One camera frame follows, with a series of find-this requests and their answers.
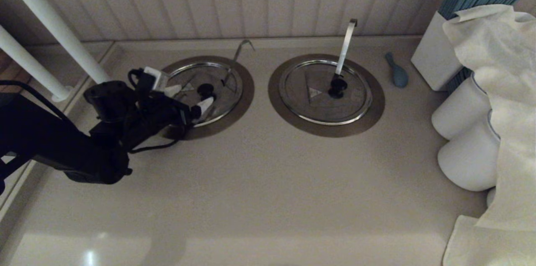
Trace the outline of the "small blue spoon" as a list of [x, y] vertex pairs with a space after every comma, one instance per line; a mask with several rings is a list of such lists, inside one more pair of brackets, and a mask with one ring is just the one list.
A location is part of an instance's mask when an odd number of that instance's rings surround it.
[[407, 87], [409, 83], [409, 76], [406, 70], [394, 61], [394, 56], [392, 52], [387, 52], [384, 57], [391, 68], [391, 78], [393, 84], [398, 88]]

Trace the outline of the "white woven cloth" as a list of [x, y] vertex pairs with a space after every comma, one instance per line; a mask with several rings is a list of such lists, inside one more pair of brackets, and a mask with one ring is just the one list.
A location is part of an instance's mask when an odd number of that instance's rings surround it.
[[480, 218], [457, 218], [442, 266], [536, 266], [536, 17], [482, 5], [443, 31], [487, 93], [501, 144], [494, 199]]

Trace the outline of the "white round pole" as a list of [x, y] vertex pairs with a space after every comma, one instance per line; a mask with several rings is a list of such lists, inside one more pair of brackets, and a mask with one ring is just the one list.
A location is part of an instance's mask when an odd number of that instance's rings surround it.
[[50, 91], [53, 101], [61, 102], [69, 98], [72, 87], [60, 83], [2, 25], [0, 25], [0, 49]]
[[59, 44], [78, 63], [78, 65], [96, 82], [111, 81], [111, 77], [84, 48], [82, 43], [69, 28], [60, 14], [48, 0], [22, 0]]

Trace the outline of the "hinged steel lid black knob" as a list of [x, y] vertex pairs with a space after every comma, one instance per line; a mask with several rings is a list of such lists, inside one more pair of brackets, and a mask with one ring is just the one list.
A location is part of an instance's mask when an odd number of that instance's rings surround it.
[[279, 96], [292, 113], [314, 124], [342, 126], [354, 123], [373, 104], [372, 88], [364, 75], [337, 60], [297, 57], [284, 64]]
[[240, 102], [243, 77], [233, 63], [220, 57], [193, 57], [171, 64], [163, 69], [169, 75], [168, 86], [182, 89], [174, 99], [193, 107], [212, 97], [209, 107], [202, 107], [203, 115], [195, 119], [194, 127], [209, 125], [229, 114]]

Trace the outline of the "white cylindrical container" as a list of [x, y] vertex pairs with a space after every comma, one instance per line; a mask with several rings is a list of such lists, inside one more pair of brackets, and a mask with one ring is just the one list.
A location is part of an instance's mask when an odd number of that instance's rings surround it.
[[501, 136], [491, 123], [492, 110], [440, 148], [437, 161], [444, 175], [468, 191], [485, 191], [497, 184]]
[[490, 111], [488, 94], [475, 79], [465, 79], [431, 115], [431, 124], [443, 138], [452, 140]]

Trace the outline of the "white box holder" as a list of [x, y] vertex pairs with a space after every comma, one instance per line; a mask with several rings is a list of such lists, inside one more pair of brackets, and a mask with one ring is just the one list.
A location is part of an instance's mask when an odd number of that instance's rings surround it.
[[443, 25], [447, 20], [435, 12], [411, 62], [435, 92], [452, 93], [472, 71], [461, 65]]

